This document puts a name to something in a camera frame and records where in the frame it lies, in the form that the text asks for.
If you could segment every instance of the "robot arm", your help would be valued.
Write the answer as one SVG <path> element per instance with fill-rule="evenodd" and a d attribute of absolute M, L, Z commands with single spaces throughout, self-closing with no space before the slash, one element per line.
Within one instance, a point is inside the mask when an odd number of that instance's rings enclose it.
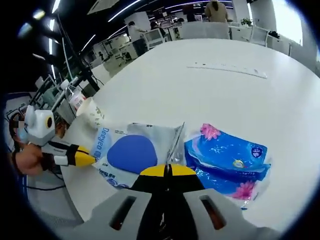
<path fill-rule="evenodd" d="M 35 110 L 29 105 L 24 121 L 27 125 L 28 140 L 41 147 L 44 161 L 77 167 L 88 166 L 96 162 L 85 147 L 70 144 L 56 137 L 54 114 L 51 110 Z"/>
<path fill-rule="evenodd" d="M 277 231 L 256 227 L 245 220 L 242 210 L 214 189 L 204 189 L 190 168 L 170 164 L 171 174 L 161 175 L 163 168 L 164 165 L 147 168 L 131 189 L 118 191 L 95 207 L 88 221 L 60 231 L 60 237 L 63 240 L 280 238 Z"/>

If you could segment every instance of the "blue tissue package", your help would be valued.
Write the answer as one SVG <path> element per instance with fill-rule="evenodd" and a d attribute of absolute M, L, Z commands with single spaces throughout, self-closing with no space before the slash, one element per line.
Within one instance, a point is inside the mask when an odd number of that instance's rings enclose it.
<path fill-rule="evenodd" d="M 206 169 L 220 169 L 229 174 L 261 180 L 269 164 L 264 164 L 267 148 L 219 131 L 210 124 L 201 128 L 201 136 L 185 143 L 189 155 Z"/>
<path fill-rule="evenodd" d="M 242 209 L 258 195 L 254 191 L 270 168 L 267 148 L 203 124 L 201 135 L 185 142 L 186 164 L 204 188 L 230 197 Z"/>

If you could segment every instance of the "window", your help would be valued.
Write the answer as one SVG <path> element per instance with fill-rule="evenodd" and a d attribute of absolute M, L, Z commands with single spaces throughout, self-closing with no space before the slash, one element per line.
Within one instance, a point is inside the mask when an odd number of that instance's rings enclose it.
<path fill-rule="evenodd" d="M 252 11 L 251 11 L 250 3 L 248 3 L 248 10 L 249 10 L 250 20 L 251 20 L 251 22 L 254 22 L 254 19 L 253 19 L 253 17 L 252 17 Z"/>
<path fill-rule="evenodd" d="M 277 33 L 302 46 L 303 36 L 299 13 L 285 0 L 272 0 L 272 2 Z"/>

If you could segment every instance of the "paper cup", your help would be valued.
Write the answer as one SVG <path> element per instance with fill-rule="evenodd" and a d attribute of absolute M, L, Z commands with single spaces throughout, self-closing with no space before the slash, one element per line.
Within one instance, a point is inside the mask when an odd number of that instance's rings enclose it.
<path fill-rule="evenodd" d="M 87 98 L 76 111 L 76 116 L 83 115 L 85 121 L 94 129 L 102 127 L 105 115 L 92 97 Z"/>

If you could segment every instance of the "pink flower print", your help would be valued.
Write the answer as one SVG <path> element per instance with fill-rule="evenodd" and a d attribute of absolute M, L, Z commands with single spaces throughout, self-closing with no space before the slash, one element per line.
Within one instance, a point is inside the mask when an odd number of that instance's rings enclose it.
<path fill-rule="evenodd" d="M 254 187 L 255 183 L 252 181 L 240 183 L 240 186 L 236 188 L 235 193 L 231 194 L 230 197 L 240 200 L 249 200 L 251 198 Z"/>
<path fill-rule="evenodd" d="M 204 135 L 205 139 L 211 140 L 212 138 L 217 139 L 221 132 L 216 129 L 214 126 L 204 123 L 200 129 L 202 135 Z"/>

